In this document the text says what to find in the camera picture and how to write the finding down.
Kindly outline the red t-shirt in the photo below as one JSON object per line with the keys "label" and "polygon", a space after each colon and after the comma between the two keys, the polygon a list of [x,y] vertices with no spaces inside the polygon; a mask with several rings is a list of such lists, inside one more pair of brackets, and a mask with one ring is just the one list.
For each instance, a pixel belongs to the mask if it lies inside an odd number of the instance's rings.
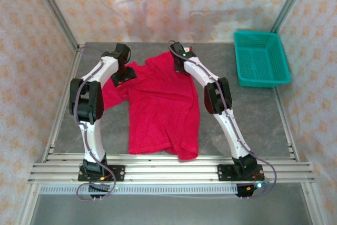
{"label": "red t-shirt", "polygon": [[129,64],[136,78],[103,86],[104,109],[129,102],[129,154],[165,151],[181,160],[199,154],[200,107],[193,79],[174,69],[170,52]]}

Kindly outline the patterned fabric backdrop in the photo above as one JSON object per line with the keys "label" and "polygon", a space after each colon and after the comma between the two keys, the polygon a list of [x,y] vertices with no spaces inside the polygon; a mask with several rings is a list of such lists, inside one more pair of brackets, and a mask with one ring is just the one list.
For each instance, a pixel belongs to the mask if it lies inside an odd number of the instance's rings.
{"label": "patterned fabric backdrop", "polygon": [[[286,0],[55,0],[79,43],[230,42],[269,31]],[[279,88],[294,143],[337,225],[337,0],[296,0],[280,29]],[[0,0],[0,224],[14,225],[51,132],[74,50],[45,0]]]}

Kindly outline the teal plastic basket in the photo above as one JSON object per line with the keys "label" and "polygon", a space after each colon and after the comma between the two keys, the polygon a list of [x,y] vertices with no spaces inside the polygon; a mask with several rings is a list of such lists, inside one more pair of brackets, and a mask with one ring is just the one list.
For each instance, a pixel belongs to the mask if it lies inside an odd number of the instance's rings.
{"label": "teal plastic basket", "polygon": [[277,34],[236,31],[233,38],[240,86],[274,88],[290,83],[287,58]]}

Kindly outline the aluminium table side rail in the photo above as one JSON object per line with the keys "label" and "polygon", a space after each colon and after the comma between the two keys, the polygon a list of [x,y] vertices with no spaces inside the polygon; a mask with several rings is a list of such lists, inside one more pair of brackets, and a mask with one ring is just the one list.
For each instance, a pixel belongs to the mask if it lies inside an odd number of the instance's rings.
{"label": "aluminium table side rail", "polygon": [[47,161],[47,158],[50,153],[54,153],[54,147],[55,147],[55,142],[58,137],[58,133],[60,131],[60,127],[62,124],[62,120],[65,114],[65,111],[67,109],[68,105],[68,98],[69,98],[69,93],[70,93],[70,83],[72,78],[76,76],[78,66],[80,64],[81,60],[81,53],[80,53],[80,47],[83,46],[83,44],[79,44],[75,50],[74,57],[71,63],[71,68],[69,70],[64,91],[61,96],[61,100],[59,102],[59,105],[57,107],[57,111],[55,114],[54,122],[51,128],[50,135],[47,140],[46,147],[44,149],[44,153],[41,159],[41,162],[44,163]]}
{"label": "aluminium table side rail", "polygon": [[283,105],[282,105],[282,102],[281,102],[281,99],[280,99],[279,92],[278,92],[277,88],[273,88],[273,91],[274,91],[274,95],[275,95],[275,99],[276,99],[276,103],[277,103],[277,108],[279,110],[279,114],[280,114],[281,121],[282,121],[282,124],[283,124],[284,132],[285,132],[285,135],[286,135],[286,139],[287,139],[287,143],[288,143],[288,150],[289,150],[289,153],[290,153],[290,158],[295,160],[296,162],[300,162],[300,158],[298,156],[298,151],[297,151],[297,148],[296,148],[295,143],[294,143],[292,131],[291,131],[290,125],[288,123],[288,119],[286,117],[286,114],[285,114],[285,111],[284,111],[284,108],[283,108]]}

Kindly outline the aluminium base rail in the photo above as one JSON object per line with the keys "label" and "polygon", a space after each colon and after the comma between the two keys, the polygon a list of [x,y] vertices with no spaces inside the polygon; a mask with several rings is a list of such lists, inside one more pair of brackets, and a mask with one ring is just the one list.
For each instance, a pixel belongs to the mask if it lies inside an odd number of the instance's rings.
{"label": "aluminium base rail", "polygon": [[[81,154],[49,154],[44,163],[34,163],[28,177],[30,183],[78,182]],[[200,156],[194,160],[180,161],[169,155],[109,155],[109,164],[125,166],[124,183],[153,184],[214,184],[219,181],[217,166],[233,164],[222,156]],[[278,158],[263,165],[265,176],[278,183],[314,182],[315,174],[308,162]]]}

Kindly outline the black base bracket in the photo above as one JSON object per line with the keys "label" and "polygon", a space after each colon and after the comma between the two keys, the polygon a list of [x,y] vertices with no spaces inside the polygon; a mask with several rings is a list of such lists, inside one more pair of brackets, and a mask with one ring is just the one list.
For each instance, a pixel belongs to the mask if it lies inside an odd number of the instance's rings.
{"label": "black base bracket", "polygon": [[236,185],[237,193],[235,194],[240,199],[256,199],[261,195],[254,195],[254,191],[261,188],[263,183],[239,183]]}
{"label": "black base bracket", "polygon": [[95,199],[101,199],[104,196],[110,193],[110,186],[108,184],[89,184],[88,185],[88,192],[90,197]]}

